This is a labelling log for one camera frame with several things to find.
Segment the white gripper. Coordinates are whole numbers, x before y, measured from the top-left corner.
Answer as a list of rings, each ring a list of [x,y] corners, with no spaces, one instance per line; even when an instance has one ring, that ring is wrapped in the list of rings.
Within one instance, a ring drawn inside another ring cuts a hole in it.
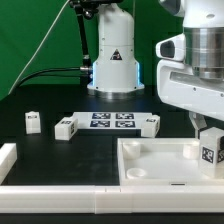
[[[160,60],[157,91],[162,102],[190,111],[196,138],[207,127],[203,115],[224,121],[224,82],[200,79],[190,66]]]

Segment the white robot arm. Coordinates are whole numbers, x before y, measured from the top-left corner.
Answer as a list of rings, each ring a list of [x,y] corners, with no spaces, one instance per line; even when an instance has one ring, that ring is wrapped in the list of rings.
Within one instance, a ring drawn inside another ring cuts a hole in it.
[[[182,33],[156,44],[157,91],[185,109],[197,130],[205,117],[224,121],[224,0],[158,0],[181,17]],[[113,98],[142,90],[134,59],[134,21],[117,4],[99,3],[99,56],[90,92]]]

